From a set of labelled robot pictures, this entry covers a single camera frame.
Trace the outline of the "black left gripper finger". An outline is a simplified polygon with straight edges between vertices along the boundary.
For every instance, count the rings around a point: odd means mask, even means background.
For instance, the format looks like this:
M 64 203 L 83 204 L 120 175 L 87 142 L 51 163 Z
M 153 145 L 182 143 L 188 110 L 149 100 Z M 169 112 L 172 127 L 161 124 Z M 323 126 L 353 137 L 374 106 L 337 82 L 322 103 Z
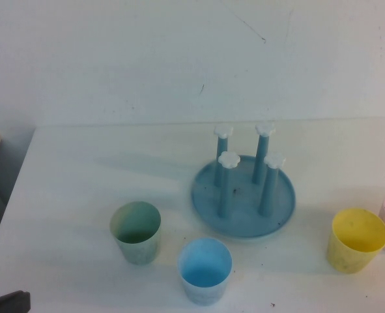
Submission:
M 22 290 L 14 291 L 12 293 L 8 293 L 6 295 L 0 296 L 0 305 L 9 303 L 13 300 L 16 300 L 19 296 L 23 294 Z
M 27 313 L 31 309 L 31 294 L 23 291 L 16 300 L 0 305 L 0 313 Z

